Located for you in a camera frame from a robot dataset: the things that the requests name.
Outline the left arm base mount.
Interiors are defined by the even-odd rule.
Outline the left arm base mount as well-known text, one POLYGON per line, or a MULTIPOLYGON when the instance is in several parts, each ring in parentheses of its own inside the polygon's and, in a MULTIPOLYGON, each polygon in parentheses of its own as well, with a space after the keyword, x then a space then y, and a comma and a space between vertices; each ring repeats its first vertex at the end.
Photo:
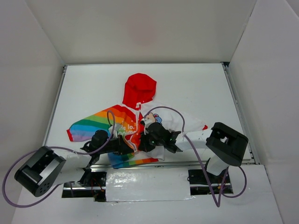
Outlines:
POLYGON ((91 198, 95 202, 106 202, 106 180, 107 172, 91 172, 83 183, 65 183, 62 198, 91 198))

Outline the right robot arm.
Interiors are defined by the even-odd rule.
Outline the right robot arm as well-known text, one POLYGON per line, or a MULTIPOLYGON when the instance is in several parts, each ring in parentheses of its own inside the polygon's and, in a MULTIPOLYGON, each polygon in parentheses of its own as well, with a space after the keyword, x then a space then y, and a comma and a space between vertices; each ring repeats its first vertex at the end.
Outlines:
POLYGON ((245 135, 221 122, 216 122, 212 128, 189 133, 167 130, 155 122, 146 125, 138 150, 148 153, 162 146, 174 154, 208 148, 214 156, 208 159, 203 177, 207 182, 215 182, 229 166, 241 166, 248 142, 245 135))

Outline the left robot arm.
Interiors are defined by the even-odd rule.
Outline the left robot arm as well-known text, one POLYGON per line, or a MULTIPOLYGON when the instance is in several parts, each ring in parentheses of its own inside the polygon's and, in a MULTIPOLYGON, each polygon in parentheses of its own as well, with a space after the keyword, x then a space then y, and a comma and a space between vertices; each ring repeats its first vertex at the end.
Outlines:
POLYGON ((73 152, 58 155, 50 147, 43 146, 16 171, 14 178, 35 197, 44 195, 54 185, 66 182, 77 182, 86 186, 92 180, 90 166, 94 165, 102 154, 126 155, 134 152, 121 135, 113 135, 109 142, 107 140, 106 131, 96 131, 91 140, 82 147, 86 153, 101 149, 92 155, 73 152))

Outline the rainbow hooded zip jacket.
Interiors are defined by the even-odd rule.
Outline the rainbow hooded zip jacket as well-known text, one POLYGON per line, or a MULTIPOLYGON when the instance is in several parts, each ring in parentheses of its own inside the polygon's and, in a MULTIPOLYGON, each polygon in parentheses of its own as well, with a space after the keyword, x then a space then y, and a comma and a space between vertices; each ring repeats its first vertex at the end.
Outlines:
POLYGON ((185 123, 174 111, 162 108, 162 104, 153 100, 156 94, 157 83, 146 74, 136 73, 127 79, 124 87, 123 101, 120 105, 111 106, 83 118, 67 129, 69 140, 83 142, 91 140, 98 130, 106 131, 116 123, 121 124, 118 135, 134 150, 126 155, 108 154, 108 159, 113 168, 125 168, 138 164, 163 161, 165 148, 156 147, 146 153, 138 150, 140 134, 144 126, 140 124, 143 118, 149 118, 152 123, 160 123, 164 128, 173 131, 185 130, 187 132, 207 129, 207 125, 187 113, 183 113, 185 123))

